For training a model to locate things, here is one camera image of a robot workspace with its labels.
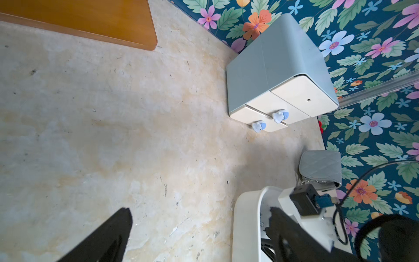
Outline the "white plastic storage tray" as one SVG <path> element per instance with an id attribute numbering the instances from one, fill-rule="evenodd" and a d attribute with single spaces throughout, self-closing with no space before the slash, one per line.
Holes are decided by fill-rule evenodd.
<path id="1" fill-rule="evenodd" d="M 272 262 L 274 250 L 264 248 L 263 244 L 269 240 L 265 230 L 270 226 L 270 209 L 278 207 L 297 223 L 315 241 L 327 251 L 336 248 L 339 251 L 352 254 L 350 245 L 341 244 L 332 223 L 333 207 L 319 209 L 310 216 L 302 216 L 302 204 L 295 204 L 290 195 L 294 188 L 281 189 L 267 186 L 259 191 L 241 194 L 234 208 L 233 223 L 233 262 Z"/>

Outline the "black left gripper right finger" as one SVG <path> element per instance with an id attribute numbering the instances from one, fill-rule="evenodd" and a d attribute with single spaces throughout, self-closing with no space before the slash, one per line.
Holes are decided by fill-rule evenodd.
<path id="1" fill-rule="evenodd" d="M 357 262 L 359 259 L 337 248 L 328 251 L 279 207 L 270 208 L 265 232 L 265 254 L 273 262 Z"/>

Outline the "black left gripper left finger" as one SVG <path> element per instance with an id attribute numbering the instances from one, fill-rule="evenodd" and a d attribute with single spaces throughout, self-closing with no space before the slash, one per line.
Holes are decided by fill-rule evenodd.
<path id="1" fill-rule="evenodd" d="M 80 242 L 60 262 L 121 262 L 133 225 L 129 208 L 121 208 Z"/>

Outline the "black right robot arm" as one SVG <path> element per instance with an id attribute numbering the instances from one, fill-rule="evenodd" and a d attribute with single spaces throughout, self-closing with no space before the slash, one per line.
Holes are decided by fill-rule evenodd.
<path id="1" fill-rule="evenodd" d="M 366 223 L 358 232 L 354 248 L 359 261 L 361 245 L 369 233 L 378 229 L 378 241 L 383 262 L 417 262 L 419 260 L 419 222 L 408 217 L 382 215 Z"/>

